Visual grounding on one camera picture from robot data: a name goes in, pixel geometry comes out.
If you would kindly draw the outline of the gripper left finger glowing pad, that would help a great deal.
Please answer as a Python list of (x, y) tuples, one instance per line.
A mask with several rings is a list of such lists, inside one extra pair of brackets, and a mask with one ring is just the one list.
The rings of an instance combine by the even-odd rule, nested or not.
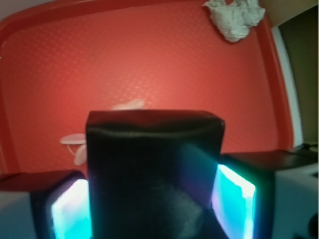
[(0, 176), (2, 239), (89, 239), (89, 184), (76, 170)]

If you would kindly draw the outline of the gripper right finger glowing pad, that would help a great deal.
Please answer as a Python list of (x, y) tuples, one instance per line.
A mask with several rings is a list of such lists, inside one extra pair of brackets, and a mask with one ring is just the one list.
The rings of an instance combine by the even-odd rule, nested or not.
[(211, 196), (228, 239), (316, 239), (319, 156), (274, 150), (220, 157)]

